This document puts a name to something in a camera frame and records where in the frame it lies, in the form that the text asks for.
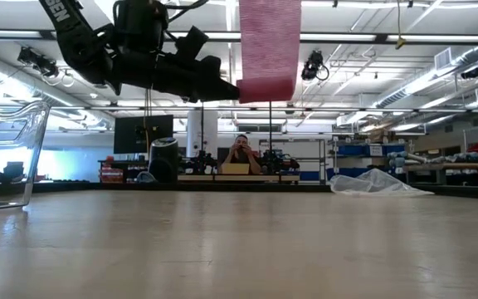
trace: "clear plastic sheet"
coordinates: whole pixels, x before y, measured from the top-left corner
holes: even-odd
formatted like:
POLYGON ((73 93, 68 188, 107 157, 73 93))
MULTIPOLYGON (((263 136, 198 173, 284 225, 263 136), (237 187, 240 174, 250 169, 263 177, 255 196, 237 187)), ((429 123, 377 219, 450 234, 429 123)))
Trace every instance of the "clear plastic sheet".
POLYGON ((329 184, 331 185, 331 190, 337 194, 354 196, 414 197, 433 194, 432 192, 421 191, 404 184, 399 179, 379 169, 371 169, 357 178, 335 175, 329 181, 329 184))

